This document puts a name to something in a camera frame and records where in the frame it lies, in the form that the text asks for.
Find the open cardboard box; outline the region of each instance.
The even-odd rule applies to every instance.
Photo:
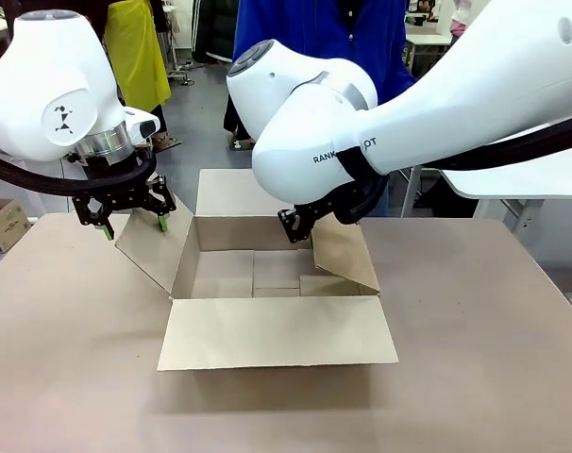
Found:
[[[116,242],[173,299],[159,371],[397,362],[359,226],[291,244],[275,214],[176,202],[168,232],[134,210]]]

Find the hanging clothes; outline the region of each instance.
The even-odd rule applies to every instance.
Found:
[[[128,106],[152,111],[171,97],[171,89],[148,0],[109,5],[106,47]]]

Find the gray floor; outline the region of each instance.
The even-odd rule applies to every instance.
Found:
[[[225,83],[227,69],[212,65],[190,72],[191,87],[172,85],[173,96],[164,113],[171,135],[183,144],[158,155],[158,172],[167,175],[171,189],[191,209],[195,208],[198,174],[202,168],[250,168],[249,151],[230,151],[223,115],[227,103]],[[30,171],[48,176],[83,178],[77,164],[28,162]],[[392,215],[401,212],[405,194],[404,180],[395,175],[391,184]],[[66,198],[29,193],[0,181],[0,198],[18,200],[28,216],[40,217],[47,212],[65,212],[71,205]],[[416,215],[425,215],[418,211]]]

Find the black strap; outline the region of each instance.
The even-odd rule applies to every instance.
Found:
[[[349,176],[356,181],[367,181],[382,177],[368,163],[362,149],[358,146],[336,153],[336,157],[343,165],[343,168],[345,168],[345,171],[349,173]]]

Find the black pants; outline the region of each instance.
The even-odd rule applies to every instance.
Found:
[[[238,115],[233,105],[231,96],[227,99],[226,115],[223,118],[223,129],[229,132],[235,132],[236,140],[248,140],[250,138],[250,134],[248,134],[248,131],[242,124],[240,115]]]
[[[154,109],[152,111],[150,111],[150,113],[152,113],[155,116],[158,116],[158,119],[160,120],[160,129],[158,129],[158,132],[156,132],[156,133],[160,134],[162,132],[167,132],[168,129],[166,128],[166,120],[164,119],[164,113],[162,112],[162,106],[154,107]]]

